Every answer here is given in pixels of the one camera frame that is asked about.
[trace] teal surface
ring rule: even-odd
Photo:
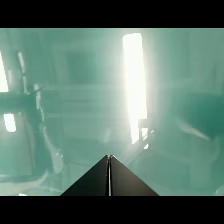
[[[1,28],[0,52],[0,195],[61,195],[106,154],[224,195],[224,29]]]

